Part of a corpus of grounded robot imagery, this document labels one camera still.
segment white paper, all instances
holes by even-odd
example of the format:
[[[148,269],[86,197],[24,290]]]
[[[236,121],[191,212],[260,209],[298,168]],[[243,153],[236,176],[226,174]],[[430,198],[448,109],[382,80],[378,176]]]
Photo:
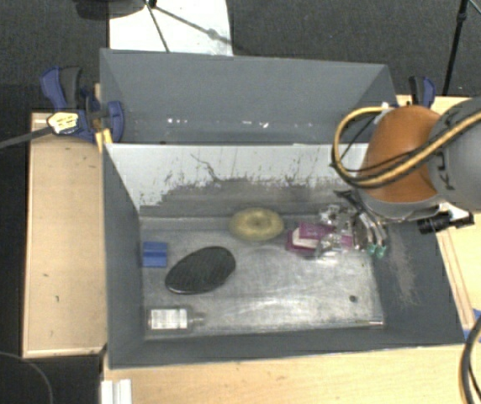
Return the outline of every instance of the white paper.
[[[154,20],[147,7],[114,16],[132,12],[130,6],[110,3],[111,49],[233,55],[225,0],[158,0]]]

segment donut-shaped object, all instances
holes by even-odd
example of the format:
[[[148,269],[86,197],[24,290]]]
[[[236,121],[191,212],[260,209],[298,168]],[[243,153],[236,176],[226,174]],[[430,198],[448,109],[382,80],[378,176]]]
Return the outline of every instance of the donut-shaped object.
[[[247,208],[231,217],[230,232],[245,241],[266,241],[283,232],[283,220],[265,208]]]

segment orange object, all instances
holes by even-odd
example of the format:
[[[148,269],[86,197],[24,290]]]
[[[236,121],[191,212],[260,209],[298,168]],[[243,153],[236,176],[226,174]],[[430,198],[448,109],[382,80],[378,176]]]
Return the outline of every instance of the orange object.
[[[440,117],[436,112],[418,105],[404,106],[388,112],[379,121],[369,141],[362,168],[377,165],[422,146],[427,142],[431,129]],[[386,162],[359,174],[374,175],[395,162],[397,160]],[[436,194],[426,165],[395,183],[378,189],[368,189],[366,192],[385,202],[419,202]]]

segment yellow cable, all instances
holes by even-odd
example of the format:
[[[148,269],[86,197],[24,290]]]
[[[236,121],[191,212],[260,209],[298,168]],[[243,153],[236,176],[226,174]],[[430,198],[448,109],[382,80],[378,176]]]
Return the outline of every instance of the yellow cable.
[[[401,176],[402,174],[408,172],[414,166],[416,166],[419,162],[424,160],[427,156],[429,156],[432,152],[449,142],[453,137],[459,135],[462,131],[466,130],[470,125],[478,123],[481,121],[481,111],[473,114],[472,116],[466,118],[463,121],[460,121],[456,125],[454,125],[449,131],[447,131],[443,136],[441,136],[436,141],[432,142],[426,148],[421,151],[418,151],[413,157],[408,159],[407,161],[403,162],[401,165],[397,166],[395,169],[389,170],[377,177],[363,179],[363,180],[355,180],[356,178],[349,173],[342,165],[340,155],[339,155],[339,144],[341,138],[341,132],[345,128],[346,124],[354,120],[358,115],[361,114],[368,114],[373,112],[381,112],[385,110],[385,108],[381,107],[368,107],[368,108],[361,108],[357,109],[356,111],[351,112],[348,116],[346,116],[341,123],[338,125],[336,129],[336,133],[334,135],[334,145],[332,146],[334,150],[334,158],[335,158],[335,165],[341,171],[341,173],[346,177],[352,180],[355,184],[359,185],[363,188],[370,188],[372,186],[376,186],[382,183],[390,182],[393,179]]]

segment blue clamp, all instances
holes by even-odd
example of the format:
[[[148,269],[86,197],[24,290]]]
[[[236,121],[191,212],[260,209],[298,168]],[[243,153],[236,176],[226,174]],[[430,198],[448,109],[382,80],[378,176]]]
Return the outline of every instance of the blue clamp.
[[[108,102],[108,108],[101,110],[93,92],[79,88],[81,69],[79,67],[60,68],[53,66],[40,76],[42,93],[52,102],[55,112],[70,110],[78,115],[77,129],[71,130],[75,136],[87,142],[95,142],[92,121],[100,119],[102,128],[109,128],[112,140],[119,142],[123,136],[124,113],[119,101]]]
[[[435,83],[428,77],[410,77],[409,85],[412,104],[430,109],[435,102]]]

